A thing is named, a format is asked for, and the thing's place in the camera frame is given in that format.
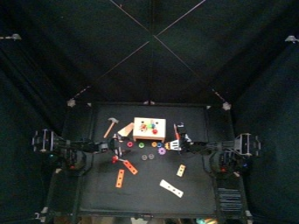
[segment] yellow toy piece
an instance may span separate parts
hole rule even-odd
[[[157,143],[156,142],[152,142],[152,146],[156,147],[156,145],[157,145]]]
[[[165,144],[164,144],[164,148],[165,148],[166,150],[169,150],[169,143],[165,143]]]

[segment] purple nut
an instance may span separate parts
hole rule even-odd
[[[165,148],[158,148],[157,152],[160,155],[162,155],[165,153]]]

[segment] orange toy piece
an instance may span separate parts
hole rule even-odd
[[[136,168],[132,166],[132,164],[128,162],[128,161],[125,161],[124,162],[124,165],[125,165],[125,168],[136,175],[136,173],[137,173],[137,170],[136,170]]]
[[[121,188],[122,185],[122,180],[124,180],[124,174],[125,174],[125,170],[118,170],[117,171],[117,177],[116,177],[116,187]]]

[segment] toy hammer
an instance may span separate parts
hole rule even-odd
[[[109,127],[108,127],[108,129],[106,129],[106,134],[104,135],[104,138],[108,137],[108,132],[110,131],[110,129],[112,129],[114,123],[117,123],[117,119],[113,118],[113,117],[109,117],[108,120],[109,120],[112,123],[110,123],[110,125],[109,125]]]

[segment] black curtain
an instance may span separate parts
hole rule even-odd
[[[43,128],[60,134],[65,119],[65,99],[33,62],[22,41],[0,40],[1,223],[26,223],[42,209],[50,169],[47,158],[33,154],[31,137]]]
[[[236,133],[261,141],[245,181],[250,209],[264,223],[299,222],[297,71],[299,45],[289,44],[233,107]]]

